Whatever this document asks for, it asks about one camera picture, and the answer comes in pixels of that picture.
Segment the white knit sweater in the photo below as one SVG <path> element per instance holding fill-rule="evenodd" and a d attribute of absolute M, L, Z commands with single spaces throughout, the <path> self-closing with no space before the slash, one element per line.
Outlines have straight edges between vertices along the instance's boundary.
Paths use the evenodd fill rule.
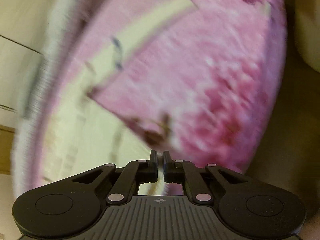
<path fill-rule="evenodd" d="M 93 92 L 157 29 L 193 8 L 190 0 L 112 0 L 90 19 L 48 101 L 36 148 L 42 184 L 149 155 L 144 142 L 93 100 Z"/>

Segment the striped grey folded quilt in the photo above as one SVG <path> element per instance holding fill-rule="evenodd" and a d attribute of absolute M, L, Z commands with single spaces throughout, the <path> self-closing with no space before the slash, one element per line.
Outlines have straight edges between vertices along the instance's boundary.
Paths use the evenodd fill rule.
<path fill-rule="evenodd" d="M 34 188 L 37 181 L 35 141 L 49 92 L 85 21 L 88 0 L 55 0 L 49 11 L 39 63 L 28 69 L 18 91 L 17 126 L 11 149 L 14 197 Z"/>

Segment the pink floral bed blanket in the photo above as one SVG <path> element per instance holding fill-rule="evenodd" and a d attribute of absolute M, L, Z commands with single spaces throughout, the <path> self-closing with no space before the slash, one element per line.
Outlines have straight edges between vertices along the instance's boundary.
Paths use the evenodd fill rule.
<path fill-rule="evenodd" d="M 81 31 L 110 1 L 88 0 Z M 242 173 L 263 136 L 281 83 L 284 1 L 190 1 L 193 9 L 157 29 L 117 64 L 118 72 L 94 90 L 93 100 L 150 151 L 167 150 L 199 167 L 216 163 Z M 36 148 L 53 88 L 35 141 L 34 188 L 44 185 Z"/>

